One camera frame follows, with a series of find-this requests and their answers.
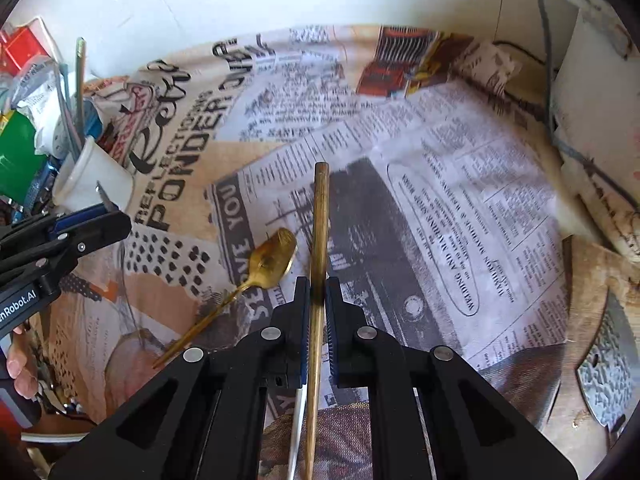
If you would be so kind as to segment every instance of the white wall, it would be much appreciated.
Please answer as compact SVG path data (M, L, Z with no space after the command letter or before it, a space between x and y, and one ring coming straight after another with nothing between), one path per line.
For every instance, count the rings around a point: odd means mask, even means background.
M554 56L564 56L576 11L548 0ZM14 25L45 20L65 59L88 41L96 75L129 73L156 57L243 32L309 23L388 23L511 40L544 56L536 0L20 0Z

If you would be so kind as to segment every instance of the silver screw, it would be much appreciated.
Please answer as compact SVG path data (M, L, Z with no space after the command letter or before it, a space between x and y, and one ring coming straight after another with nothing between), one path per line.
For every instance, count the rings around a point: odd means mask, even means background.
M357 333L360 339L373 339L378 335L378 331L372 326L361 326Z
M448 346L436 346L433 349L433 356L440 361L451 361L453 359L453 350Z
M277 326L268 326L267 328L263 328L262 332L260 332L262 339L266 339L267 341L276 340L280 337L280 334L282 334L282 332Z
M182 354L182 358L188 363L197 363L203 357L204 352L202 351L202 348L198 348L197 346L187 348Z

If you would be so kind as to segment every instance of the newspaper article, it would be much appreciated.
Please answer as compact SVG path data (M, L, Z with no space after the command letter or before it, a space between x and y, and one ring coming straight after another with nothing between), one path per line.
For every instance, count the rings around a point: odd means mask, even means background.
M295 277L308 274L313 168L325 160L328 272L371 324L414 348L447 344L476 369L563 342L554 192L517 128L456 80L316 130L210 186L232 282L277 228L298 238L280 285L246 298L252 328L267 325ZM321 390L323 407L366 398L328 380Z

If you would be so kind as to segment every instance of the spoon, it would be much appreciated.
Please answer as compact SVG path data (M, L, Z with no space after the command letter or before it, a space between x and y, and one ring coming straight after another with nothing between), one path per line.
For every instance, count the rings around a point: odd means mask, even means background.
M251 286L271 288L276 286L282 277L289 271L296 253L296 236L288 229L280 228L265 243L256 247L249 257L249 277L244 280L233 293L220 303L214 310L207 314L201 321L193 325L178 341L158 358L153 367L158 368L182 348L200 332L202 332L213 319L222 312L229 303Z

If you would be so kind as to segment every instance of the wooden stick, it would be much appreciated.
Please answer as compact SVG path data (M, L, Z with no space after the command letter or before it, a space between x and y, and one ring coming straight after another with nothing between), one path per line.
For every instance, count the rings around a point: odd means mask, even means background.
M314 177L314 227L311 246L311 312L309 313L308 400L306 404L305 479L311 480L316 457L318 394L324 329L324 279L329 235L329 165L316 164Z

